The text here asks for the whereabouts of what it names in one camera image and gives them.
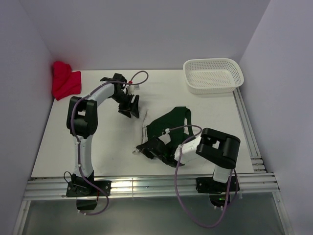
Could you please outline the white printed t-shirt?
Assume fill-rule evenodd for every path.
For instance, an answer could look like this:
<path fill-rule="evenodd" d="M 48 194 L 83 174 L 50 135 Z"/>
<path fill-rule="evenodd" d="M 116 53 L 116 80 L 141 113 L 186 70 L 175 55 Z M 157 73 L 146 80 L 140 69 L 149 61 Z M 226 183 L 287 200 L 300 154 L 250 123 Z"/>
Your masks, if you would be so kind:
<path fill-rule="evenodd" d="M 150 110 L 146 107 L 139 108 L 139 118 L 134 120 L 134 137 L 133 137 L 133 150 L 134 155 L 139 154 L 136 148 L 138 145 L 145 143 L 148 140 L 147 126 L 152 122 Z"/>

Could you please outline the dark green t-shirt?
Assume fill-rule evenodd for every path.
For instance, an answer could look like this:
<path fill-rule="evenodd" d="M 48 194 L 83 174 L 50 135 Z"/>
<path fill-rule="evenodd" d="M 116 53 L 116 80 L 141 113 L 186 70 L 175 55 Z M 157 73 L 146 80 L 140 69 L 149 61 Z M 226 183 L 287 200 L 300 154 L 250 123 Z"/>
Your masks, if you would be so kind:
<path fill-rule="evenodd" d="M 147 125 L 146 133 L 148 140 L 159 138 L 167 128 L 173 129 L 180 126 L 181 128 L 170 131 L 170 141 L 165 145 L 171 149 L 176 149 L 184 140 L 190 137 L 192 137 L 190 141 L 194 140 L 196 137 L 194 136 L 193 128 L 191 126 L 182 128 L 182 126 L 192 124 L 191 117 L 191 110 L 187 107 L 174 107 L 171 111 Z"/>

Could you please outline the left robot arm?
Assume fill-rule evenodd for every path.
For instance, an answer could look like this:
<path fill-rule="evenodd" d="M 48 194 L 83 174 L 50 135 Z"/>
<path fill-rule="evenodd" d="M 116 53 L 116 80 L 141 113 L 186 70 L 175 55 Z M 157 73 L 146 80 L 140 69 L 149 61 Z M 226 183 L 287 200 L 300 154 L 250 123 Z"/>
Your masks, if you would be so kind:
<path fill-rule="evenodd" d="M 71 181 L 78 185 L 83 195 L 95 191 L 94 170 L 91 161 L 92 138 L 98 127 L 98 107 L 108 98 L 118 103 L 118 112 L 128 118 L 139 118 L 139 95 L 130 92 L 133 79 L 127 80 L 115 73 L 112 78 L 104 77 L 101 84 L 83 97 L 70 99 L 67 114 L 67 129 L 74 137 L 77 159 Z"/>

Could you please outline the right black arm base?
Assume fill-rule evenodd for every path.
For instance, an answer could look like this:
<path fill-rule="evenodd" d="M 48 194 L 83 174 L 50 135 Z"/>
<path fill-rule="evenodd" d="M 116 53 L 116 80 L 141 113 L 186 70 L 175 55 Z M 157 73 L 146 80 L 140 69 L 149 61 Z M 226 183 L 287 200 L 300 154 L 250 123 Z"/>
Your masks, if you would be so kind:
<path fill-rule="evenodd" d="M 209 194 L 210 202 L 213 206 L 223 207 L 226 198 L 227 183 L 220 183 L 213 180 L 213 177 L 198 177 L 196 178 L 196 190 L 198 193 Z M 232 176 L 230 182 L 229 193 L 235 192 L 234 196 L 228 196 L 227 205 L 236 198 L 238 191 L 240 190 L 238 178 Z"/>

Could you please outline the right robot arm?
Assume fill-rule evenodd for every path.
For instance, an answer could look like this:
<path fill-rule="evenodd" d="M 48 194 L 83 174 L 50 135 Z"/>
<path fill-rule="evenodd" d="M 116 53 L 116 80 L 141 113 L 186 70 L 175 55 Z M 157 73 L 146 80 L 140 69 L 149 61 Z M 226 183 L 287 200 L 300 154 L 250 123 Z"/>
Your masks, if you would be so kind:
<path fill-rule="evenodd" d="M 199 133 L 187 137 L 176 146 L 170 147 L 170 134 L 179 129 L 194 127 Z M 214 164 L 212 187 L 221 191 L 228 186 L 228 178 L 236 168 L 241 141 L 238 137 L 197 125 L 184 125 L 163 130 L 158 137 L 152 137 L 135 147 L 136 151 L 149 159 L 157 158 L 168 166 L 179 168 L 199 157 Z"/>

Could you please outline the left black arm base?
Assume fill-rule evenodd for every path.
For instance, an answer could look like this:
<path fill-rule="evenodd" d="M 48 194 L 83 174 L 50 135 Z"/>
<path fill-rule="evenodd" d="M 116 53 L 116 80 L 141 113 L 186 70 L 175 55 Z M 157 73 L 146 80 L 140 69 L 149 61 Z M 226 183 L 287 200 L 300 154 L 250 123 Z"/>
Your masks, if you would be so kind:
<path fill-rule="evenodd" d="M 65 171 L 63 179 L 67 183 L 66 197 L 76 198 L 76 208 L 79 213 L 85 215 L 98 215 L 103 213 L 109 206 L 109 195 L 112 182 L 109 180 L 94 180 L 94 173 L 87 177 L 87 182 L 77 176 Z M 92 212 L 96 209 L 100 196 L 106 198 L 104 208 L 98 212 Z"/>

